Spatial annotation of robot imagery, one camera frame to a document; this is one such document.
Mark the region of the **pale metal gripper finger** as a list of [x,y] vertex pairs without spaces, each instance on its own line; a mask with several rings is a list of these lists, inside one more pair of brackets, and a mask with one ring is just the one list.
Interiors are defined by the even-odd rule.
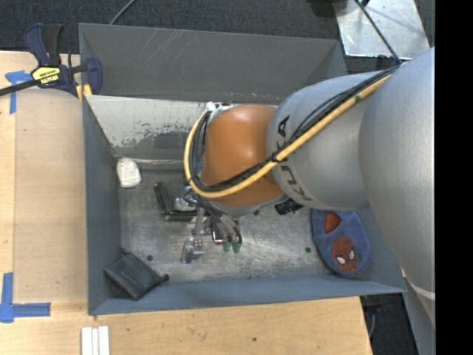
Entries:
[[199,259],[204,253],[203,239],[190,237],[183,244],[180,261],[183,264],[189,264]]

